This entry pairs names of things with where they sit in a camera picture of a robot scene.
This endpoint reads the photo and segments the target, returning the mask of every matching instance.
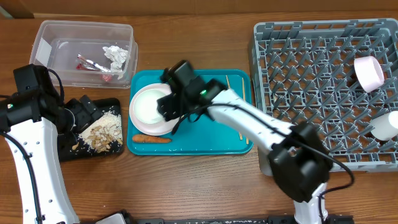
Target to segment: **blue tray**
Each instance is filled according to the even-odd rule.
[[[144,70],[132,78],[130,101],[142,87],[160,83],[159,77],[163,70]],[[246,73],[241,70],[195,70],[205,82],[215,78],[226,84],[228,76],[231,88],[243,97],[242,78],[244,78],[244,89],[246,91],[246,101],[251,104],[250,79]],[[239,139],[237,131],[212,121],[203,115],[197,122],[189,123],[183,121],[178,128],[177,133],[172,136],[170,133],[162,137],[172,139],[167,144],[134,143],[132,137],[140,134],[136,127],[131,123],[127,128],[127,146],[129,150],[141,156],[199,156],[199,155],[224,155],[224,154],[244,154],[250,151],[253,143],[249,141],[246,144],[246,138]]]

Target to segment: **plastic container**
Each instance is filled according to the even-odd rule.
[[[103,47],[128,50],[120,73],[77,70],[77,54],[110,68]],[[55,70],[64,86],[129,88],[137,67],[137,44],[130,25],[102,22],[44,21],[36,35],[29,63]],[[112,75],[109,82],[103,75]]]

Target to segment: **wooden chopstick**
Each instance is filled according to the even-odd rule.
[[[242,77],[242,90],[243,90],[243,101],[246,102],[246,91],[244,91],[244,79]],[[249,139],[246,137],[246,144],[249,144]]]
[[[225,78],[226,78],[226,84],[228,85],[228,88],[231,88],[231,85],[229,84],[228,76],[226,75]],[[242,133],[240,133],[240,132],[239,132],[239,139],[240,139],[241,141],[243,140]]]

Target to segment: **wooden table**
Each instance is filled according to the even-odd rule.
[[[139,46],[137,70],[163,69],[181,59],[195,68],[238,68],[249,73],[248,42],[257,22],[398,18],[398,11],[304,12],[217,16],[87,17],[74,20],[130,24]],[[29,63],[43,20],[0,21],[0,94],[12,94],[12,71]],[[129,90],[66,88],[66,98],[120,99],[127,126]],[[244,218],[294,214],[293,201],[264,176],[257,148],[244,156],[120,156],[61,164],[69,199],[81,220],[125,208],[136,218]],[[348,181],[332,174],[329,187]],[[329,213],[354,215],[356,223],[398,223],[398,173],[356,173],[354,187],[330,193]],[[0,141],[0,222],[21,223],[16,169]]]

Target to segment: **carrot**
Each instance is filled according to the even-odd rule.
[[[169,143],[172,140],[169,138],[149,136],[146,134],[136,134],[135,136],[132,137],[132,141],[136,143]]]

